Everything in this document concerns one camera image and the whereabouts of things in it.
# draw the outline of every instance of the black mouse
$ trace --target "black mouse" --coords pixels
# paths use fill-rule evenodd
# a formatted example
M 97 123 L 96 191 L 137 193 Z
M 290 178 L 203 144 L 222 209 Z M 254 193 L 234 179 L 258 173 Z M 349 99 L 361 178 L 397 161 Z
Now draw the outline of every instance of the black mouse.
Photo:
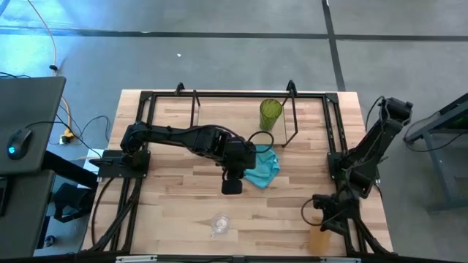
M 32 138 L 32 130 L 22 128 L 17 130 L 7 144 L 7 154 L 12 160 L 19 160 L 28 153 L 29 142 Z

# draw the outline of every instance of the butcher block tabletop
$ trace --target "butcher block tabletop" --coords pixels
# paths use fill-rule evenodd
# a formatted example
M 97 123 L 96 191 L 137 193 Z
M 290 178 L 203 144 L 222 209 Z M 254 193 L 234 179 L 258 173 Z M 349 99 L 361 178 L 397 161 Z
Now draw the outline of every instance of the butcher block tabletop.
M 109 149 L 120 150 L 121 138 L 127 126 L 135 122 L 140 92 L 122 91 Z M 366 133 L 358 95 L 355 92 L 337 94 L 347 145 L 353 148 Z M 195 109 L 194 125 L 198 121 L 200 125 L 210 122 L 221 124 L 248 137 L 247 133 L 252 131 L 248 123 L 257 125 L 259 106 L 263 99 L 266 98 L 200 97 L 201 107 Z M 282 119 L 275 125 L 277 129 L 274 133 L 282 137 L 281 141 L 285 141 L 284 135 L 287 139 L 294 133 L 293 107 L 290 102 L 288 100 L 284 105 Z M 226 113 L 230 107 L 234 110 L 241 107 L 244 110 L 236 110 L 235 114 Z M 265 189 L 243 180 L 242 194 L 225 196 L 221 193 L 222 169 L 216 167 L 212 160 L 196 156 L 185 148 L 150 143 L 150 167 L 141 188 L 131 253 L 324 256 L 312 254 L 309 248 L 311 240 L 319 237 L 311 235 L 311 227 L 302 220 L 300 214 L 301 205 L 313 194 L 332 194 L 336 191 L 327 169 L 326 155 L 329 149 L 322 101 L 295 99 L 295 108 L 299 132 L 286 148 L 275 143 L 273 149 L 279 158 L 281 170 Z M 338 134 L 333 107 L 330 105 L 329 109 L 334 134 Z M 190 124 L 191 110 L 192 98 L 159 97 L 152 124 L 186 129 Z M 340 151 L 337 139 L 335 144 L 337 151 Z M 100 183 L 97 195 L 106 180 Z M 97 239 L 116 217 L 122 183 L 122 179 L 116 178 L 103 194 L 95 221 Z M 315 210 L 312 204 L 304 211 L 311 220 L 321 221 L 322 211 Z M 218 213 L 224 213 L 230 218 L 230 229 L 223 235 L 213 236 L 211 219 Z M 372 189 L 369 198 L 361 200 L 361 215 L 372 234 L 391 251 L 382 200 L 376 189 Z M 354 230 L 353 224 L 350 224 L 350 228 Z M 127 220 L 121 229 L 119 248 L 126 231 Z M 352 238 L 357 248 L 355 232 L 352 232 Z M 89 247 L 91 221 L 83 249 Z M 323 253 L 326 256 L 345 256 L 343 237 L 331 233 Z

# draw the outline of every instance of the blue cloth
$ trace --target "blue cloth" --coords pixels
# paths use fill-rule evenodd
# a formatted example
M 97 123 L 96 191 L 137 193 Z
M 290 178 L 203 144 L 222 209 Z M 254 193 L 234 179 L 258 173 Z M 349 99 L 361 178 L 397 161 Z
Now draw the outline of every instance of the blue cloth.
M 265 150 L 267 145 L 256 145 L 257 151 Z M 260 188 L 266 188 L 279 172 L 278 156 L 273 148 L 257 153 L 255 169 L 246 169 L 245 178 Z

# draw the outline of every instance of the concrete floor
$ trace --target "concrete floor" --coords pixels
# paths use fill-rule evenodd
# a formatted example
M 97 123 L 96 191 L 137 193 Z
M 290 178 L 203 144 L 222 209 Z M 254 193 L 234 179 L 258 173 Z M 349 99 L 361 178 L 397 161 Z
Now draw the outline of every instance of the concrete floor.
M 329 2 L 337 34 L 468 34 L 467 0 Z M 35 3 L 51 28 L 326 33 L 320 0 Z M 42 24 L 26 1 L 11 0 L 0 15 L 0 26 Z M 282 90 L 294 79 L 301 91 L 337 91 L 326 39 L 56 37 L 56 44 L 60 75 L 67 78 L 64 96 L 81 126 L 97 115 L 112 120 L 123 88 L 175 88 L 182 81 L 187 88 Z M 413 120 L 418 120 L 467 92 L 468 42 L 338 41 L 337 45 L 346 89 L 358 92 L 364 115 L 384 95 L 413 102 Z M 0 47 L 0 71 L 50 74 L 49 37 L 0 35 Z M 103 120 L 91 124 L 86 142 L 105 148 L 104 129 Z M 54 127 L 51 141 L 56 142 L 62 132 L 62 127 Z M 386 153 L 388 160 L 380 165 L 394 250 L 405 256 L 468 261 L 468 209 L 436 215 L 426 212 L 428 205 L 442 201 L 439 183 L 429 155 L 406 149 L 402 136 L 393 141 Z M 446 150 L 460 151 L 466 140 L 463 136 Z M 415 147 L 425 145 L 416 143 Z M 83 146 L 50 145 L 49 149 L 67 159 L 87 152 Z M 38 254 L 74 252 L 83 238 L 84 224 L 71 226 L 72 231 L 64 229 L 70 226 L 52 226 L 66 248 L 58 244 Z

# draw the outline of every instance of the green cup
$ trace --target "green cup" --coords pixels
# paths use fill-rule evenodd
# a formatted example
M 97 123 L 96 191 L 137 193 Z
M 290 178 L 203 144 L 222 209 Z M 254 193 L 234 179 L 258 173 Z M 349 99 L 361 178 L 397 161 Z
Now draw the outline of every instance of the green cup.
M 263 131 L 270 131 L 281 115 L 283 107 L 275 99 L 266 99 L 260 105 L 260 128 Z

